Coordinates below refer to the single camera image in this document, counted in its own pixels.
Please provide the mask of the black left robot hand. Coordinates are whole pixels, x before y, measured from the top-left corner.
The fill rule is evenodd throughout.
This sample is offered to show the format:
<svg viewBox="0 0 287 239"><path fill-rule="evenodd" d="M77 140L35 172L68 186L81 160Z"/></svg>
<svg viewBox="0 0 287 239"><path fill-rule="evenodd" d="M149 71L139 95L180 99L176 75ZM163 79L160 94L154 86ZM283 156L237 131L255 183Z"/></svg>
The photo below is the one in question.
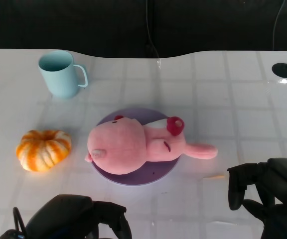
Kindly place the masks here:
<svg viewBox="0 0 287 239"><path fill-rule="evenodd" d="M99 224L108 225L119 239L131 239L126 207L88 196L57 195L27 223L28 239L98 239Z"/></svg>

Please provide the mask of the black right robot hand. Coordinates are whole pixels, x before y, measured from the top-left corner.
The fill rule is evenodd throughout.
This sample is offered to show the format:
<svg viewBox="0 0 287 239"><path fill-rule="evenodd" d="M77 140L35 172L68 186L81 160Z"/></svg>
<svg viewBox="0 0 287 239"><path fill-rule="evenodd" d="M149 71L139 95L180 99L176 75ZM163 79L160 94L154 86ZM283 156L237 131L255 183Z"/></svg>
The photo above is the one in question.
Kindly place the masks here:
<svg viewBox="0 0 287 239"><path fill-rule="evenodd" d="M287 158L231 167L228 201L264 224L263 239L287 239Z"/></svg>

